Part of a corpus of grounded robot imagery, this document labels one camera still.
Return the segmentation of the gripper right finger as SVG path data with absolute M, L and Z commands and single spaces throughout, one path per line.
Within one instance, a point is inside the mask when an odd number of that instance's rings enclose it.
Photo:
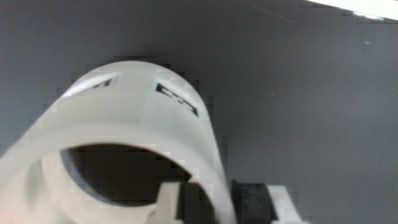
M 238 224 L 309 224 L 285 185 L 233 182 L 231 196 Z

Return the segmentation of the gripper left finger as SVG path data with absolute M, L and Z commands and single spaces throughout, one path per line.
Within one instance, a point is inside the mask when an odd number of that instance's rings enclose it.
M 197 183 L 162 183 L 148 224 L 208 224 L 208 198 Z

